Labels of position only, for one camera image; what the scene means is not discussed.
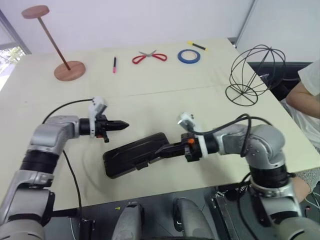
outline person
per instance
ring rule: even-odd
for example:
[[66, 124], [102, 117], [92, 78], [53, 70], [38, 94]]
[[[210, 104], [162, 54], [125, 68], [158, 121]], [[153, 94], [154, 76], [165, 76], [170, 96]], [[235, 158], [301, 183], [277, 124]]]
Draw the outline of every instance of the person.
[[[298, 71], [299, 82], [281, 101], [320, 154], [320, 59]], [[320, 167], [296, 173], [293, 186], [301, 202], [320, 181]]]

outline tape roll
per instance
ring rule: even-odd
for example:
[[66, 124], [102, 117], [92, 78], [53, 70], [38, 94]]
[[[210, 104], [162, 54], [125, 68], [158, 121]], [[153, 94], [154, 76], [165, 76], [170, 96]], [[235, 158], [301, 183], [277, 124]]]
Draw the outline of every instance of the tape roll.
[[[182, 54], [185, 52], [193, 52], [196, 54], [196, 57], [192, 60], [185, 59], [182, 57]], [[196, 50], [184, 49], [178, 53], [178, 59], [185, 64], [195, 64], [196, 62], [198, 62], [200, 60], [200, 53], [197, 52]]]

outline lamp base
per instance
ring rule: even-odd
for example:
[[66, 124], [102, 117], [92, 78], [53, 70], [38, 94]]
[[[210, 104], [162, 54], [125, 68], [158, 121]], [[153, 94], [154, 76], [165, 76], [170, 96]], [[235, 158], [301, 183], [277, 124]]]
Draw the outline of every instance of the lamp base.
[[67, 82], [78, 79], [86, 72], [85, 65], [80, 61], [68, 61], [67, 63], [70, 70], [67, 69], [65, 64], [60, 64], [54, 70], [54, 76], [60, 81]]

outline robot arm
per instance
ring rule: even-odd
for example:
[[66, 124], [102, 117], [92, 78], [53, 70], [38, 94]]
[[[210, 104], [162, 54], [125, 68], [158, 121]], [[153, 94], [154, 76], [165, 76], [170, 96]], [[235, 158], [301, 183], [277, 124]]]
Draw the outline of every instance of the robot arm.
[[[178, 124], [187, 133], [181, 135], [181, 142], [159, 149], [159, 157], [185, 155], [188, 162], [193, 162], [208, 153], [240, 155], [248, 128], [245, 125], [233, 124], [213, 134], [195, 135], [190, 132], [199, 132], [195, 130], [199, 129], [199, 126], [193, 115], [188, 113], [180, 115]], [[319, 239], [320, 226], [302, 217], [291, 178], [287, 173], [285, 155], [282, 152], [284, 145], [285, 138], [275, 127], [264, 124], [251, 128], [245, 159], [251, 173], [254, 212], [263, 226], [276, 228], [280, 239]]]
[[44, 239], [42, 226], [49, 222], [55, 201], [55, 194], [44, 188], [54, 180], [67, 140], [90, 135], [108, 142], [107, 131], [129, 126], [107, 120], [102, 114], [106, 107], [101, 97], [95, 97], [89, 118], [53, 116], [36, 128], [0, 207], [0, 239]]

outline marker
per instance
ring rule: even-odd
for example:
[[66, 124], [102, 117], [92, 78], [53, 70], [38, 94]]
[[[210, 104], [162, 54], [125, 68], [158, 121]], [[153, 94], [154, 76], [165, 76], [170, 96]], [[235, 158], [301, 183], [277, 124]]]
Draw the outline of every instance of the marker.
[[114, 59], [113, 59], [113, 73], [114, 73], [114, 74], [115, 74], [115, 73], [116, 73], [116, 71], [117, 71], [116, 63], [117, 63], [117, 58], [116, 58], [116, 57], [114, 57]]
[[197, 48], [200, 48], [200, 49], [202, 49], [202, 50], [208, 51], [208, 48], [206, 48], [206, 47], [204, 47], [204, 46], [200, 46], [200, 45], [198, 45], [198, 44], [195, 44], [195, 43], [193, 43], [192, 41], [187, 41], [187, 43], [190, 44], [190, 45], [192, 45], [192, 46], [195, 46], [195, 47], [197, 47]]

